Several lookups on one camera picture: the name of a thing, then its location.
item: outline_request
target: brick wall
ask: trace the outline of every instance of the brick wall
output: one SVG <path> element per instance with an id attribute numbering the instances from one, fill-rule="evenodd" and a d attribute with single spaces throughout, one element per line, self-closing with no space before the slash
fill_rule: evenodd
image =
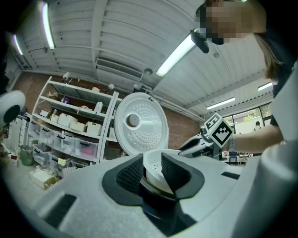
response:
<path id="1" fill-rule="evenodd" d="M 15 83 L 13 90 L 21 90 L 25 94 L 25 107 L 28 109 L 29 113 L 32 113 L 35 102 L 49 77 L 50 75 L 46 74 L 23 72 Z M 53 76 L 52 80 L 61 82 L 62 77 Z M 92 86 L 94 85 L 94 83 L 86 82 L 83 80 L 81 80 L 80 82 L 73 81 L 71 84 L 88 89 L 92 89 Z M 113 94 L 107 87 L 101 85 L 100 87 L 102 92 Z M 55 90 L 51 86 L 48 86 L 45 89 L 43 95 L 45 96 L 48 92 L 54 93 Z M 47 110 L 45 105 L 41 106 L 44 110 Z M 200 125 L 198 122 L 195 122 L 167 108 L 163 108 L 163 110 L 166 114 L 169 126 L 169 149 L 177 149 L 190 137 L 199 133 Z"/>

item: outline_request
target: air vent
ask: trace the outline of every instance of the air vent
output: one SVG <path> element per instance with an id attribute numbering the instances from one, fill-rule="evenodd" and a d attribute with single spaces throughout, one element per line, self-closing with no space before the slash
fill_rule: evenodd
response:
<path id="1" fill-rule="evenodd" d="M 96 60 L 96 67 L 101 70 L 116 73 L 135 82 L 140 82 L 143 78 L 142 72 L 110 59 L 98 58 Z"/>

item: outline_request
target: shelving unit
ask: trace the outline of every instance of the shelving unit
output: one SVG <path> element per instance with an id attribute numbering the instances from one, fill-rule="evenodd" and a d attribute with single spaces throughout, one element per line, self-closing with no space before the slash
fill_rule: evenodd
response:
<path id="1" fill-rule="evenodd" d="M 62 96 L 67 96 L 70 98 L 74 98 L 74 99 L 78 99 L 81 101 L 86 101 L 89 103 L 94 103 L 96 104 L 97 102 L 102 102 L 104 106 L 107 107 L 107 111 L 106 113 L 95 113 L 93 110 L 88 110 L 79 106 L 75 106 L 75 105 L 70 105 L 70 104 L 66 104 L 63 102 L 60 102 L 58 100 L 54 100 L 54 99 L 50 99 L 47 97 L 44 97 L 44 92 L 45 89 L 48 85 L 51 85 L 59 95 Z M 62 132 L 62 131 L 67 131 L 67 132 L 71 132 L 73 134 L 76 135 L 81 135 L 84 137 L 89 137 L 89 138 L 94 138 L 94 139 L 98 139 L 98 150 L 97 150 L 97 156 L 96 156 L 96 160 L 94 161 L 95 163 L 99 163 L 101 160 L 103 160 L 103 156 L 104 156 L 104 149 L 105 146 L 107 145 L 107 143 L 109 141 L 112 142 L 117 142 L 116 139 L 113 138 L 109 138 L 108 137 L 108 131 L 109 128 L 111 126 L 111 122 L 114 120 L 114 110 L 115 108 L 117 108 L 121 102 L 122 99 L 118 98 L 119 93 L 118 92 L 114 92 L 113 95 L 109 95 L 109 94 L 104 94 L 104 93 L 97 93 L 94 92 L 92 90 L 86 89 L 86 88 L 81 88 L 81 87 L 77 87 L 77 86 L 73 86 L 73 85 L 69 85 L 69 84 L 63 84 L 60 82 L 55 82 L 52 81 L 52 77 L 50 77 L 47 81 L 47 83 L 44 85 L 42 91 L 40 92 L 40 95 L 35 103 L 34 109 L 33 109 L 33 113 L 32 113 L 32 118 L 30 120 L 30 124 L 29 124 L 29 131 L 30 128 L 32 126 L 34 126 L 34 123 L 40 119 L 43 122 L 45 122 L 45 124 L 42 124 L 43 127 L 57 127 L 56 129 Z M 39 109 L 39 105 L 41 102 L 46 102 L 49 103 L 51 105 L 51 108 L 55 108 L 57 110 L 66 112 L 66 113 L 70 113 L 70 114 L 74 114 L 74 115 L 78 115 L 81 117 L 85 117 L 88 119 L 94 119 L 94 120 L 100 120 L 102 121 L 102 131 L 100 135 L 93 135 L 90 133 L 86 133 L 86 132 L 79 132 L 76 130 L 73 130 L 69 127 L 66 126 L 62 126 L 58 123 L 52 122 L 51 120 L 40 116 L 37 113 L 37 109 Z M 29 133 L 32 137 L 39 139 L 39 134 L 37 132 L 35 133 Z M 71 156 L 74 156 L 76 158 L 80 158 L 80 159 L 84 159 L 83 157 L 79 157 L 77 155 L 74 155 L 73 153 L 70 154 Z"/>

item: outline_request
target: person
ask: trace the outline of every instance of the person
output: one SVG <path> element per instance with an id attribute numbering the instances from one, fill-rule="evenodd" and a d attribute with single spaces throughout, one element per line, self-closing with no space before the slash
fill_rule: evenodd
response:
<path id="1" fill-rule="evenodd" d="M 257 121 L 257 122 L 256 122 L 256 126 L 255 126 L 255 128 L 254 128 L 253 130 L 254 130 L 254 131 L 258 131 L 258 130 L 260 130 L 260 129 L 261 129 L 260 122 Z"/>
<path id="2" fill-rule="evenodd" d="M 273 96 L 276 97 L 298 57 L 293 31 L 297 28 L 295 11 L 288 2 L 207 0 L 197 9 L 195 21 L 206 26 L 207 38 L 208 35 L 223 38 L 225 42 L 254 34 L 264 54 L 265 77 L 272 80 Z M 223 150 L 262 153 L 282 140 L 283 135 L 272 117 L 268 126 L 251 133 L 233 135 Z"/>

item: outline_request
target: rice cooker lid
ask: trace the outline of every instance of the rice cooker lid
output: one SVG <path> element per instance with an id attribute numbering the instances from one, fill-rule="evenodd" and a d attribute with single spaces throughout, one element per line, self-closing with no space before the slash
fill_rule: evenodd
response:
<path id="1" fill-rule="evenodd" d="M 167 118 L 159 103 L 146 93 L 132 93 L 120 102 L 114 127 L 116 138 L 128 155 L 168 148 Z"/>

